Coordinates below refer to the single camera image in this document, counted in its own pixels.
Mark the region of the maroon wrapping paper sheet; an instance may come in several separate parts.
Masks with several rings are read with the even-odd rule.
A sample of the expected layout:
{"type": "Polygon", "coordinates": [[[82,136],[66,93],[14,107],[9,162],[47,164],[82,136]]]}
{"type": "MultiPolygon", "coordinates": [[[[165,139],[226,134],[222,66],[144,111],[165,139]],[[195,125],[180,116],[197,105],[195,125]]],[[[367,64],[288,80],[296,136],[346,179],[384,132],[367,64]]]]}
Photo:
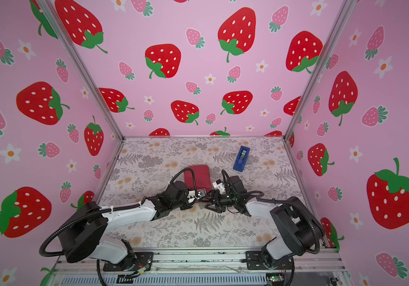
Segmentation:
{"type": "MultiPolygon", "coordinates": [[[[211,190],[210,172],[207,165],[190,166],[195,176],[196,187],[198,191],[205,191],[206,193],[211,190]]],[[[193,178],[190,171],[184,172],[184,182],[188,189],[194,190],[193,178]]]]}

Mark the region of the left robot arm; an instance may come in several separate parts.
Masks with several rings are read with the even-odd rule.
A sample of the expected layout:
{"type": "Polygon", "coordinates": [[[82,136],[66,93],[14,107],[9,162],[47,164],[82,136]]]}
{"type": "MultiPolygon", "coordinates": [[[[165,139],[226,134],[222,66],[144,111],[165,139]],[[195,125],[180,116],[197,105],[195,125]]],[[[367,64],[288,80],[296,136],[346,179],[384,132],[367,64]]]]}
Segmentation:
{"type": "Polygon", "coordinates": [[[110,267],[126,270],[137,264],[137,256],[127,240],[115,240],[107,234],[137,222],[152,221],[168,216],[173,210],[187,210],[204,197],[204,189],[189,189],[181,181],[173,182],[157,195],[121,207],[99,207],[91,201],[84,204],[68,221],[89,215],[58,235],[68,263],[84,259],[99,259],[110,267]]]}

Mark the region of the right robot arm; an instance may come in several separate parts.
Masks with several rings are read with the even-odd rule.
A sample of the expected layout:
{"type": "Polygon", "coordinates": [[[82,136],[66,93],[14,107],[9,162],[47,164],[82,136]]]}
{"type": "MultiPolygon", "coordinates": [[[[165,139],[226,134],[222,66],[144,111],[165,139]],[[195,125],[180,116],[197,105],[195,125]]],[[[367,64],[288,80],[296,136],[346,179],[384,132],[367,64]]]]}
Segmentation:
{"type": "Polygon", "coordinates": [[[279,236],[262,247],[261,257],[257,259],[268,269],[278,267],[282,259],[318,254],[325,230],[302,201],[295,196],[277,200],[266,199],[264,195],[262,191],[247,191],[238,176],[226,176],[214,182],[200,201],[215,213],[234,208],[242,215],[272,221],[279,236]]]}

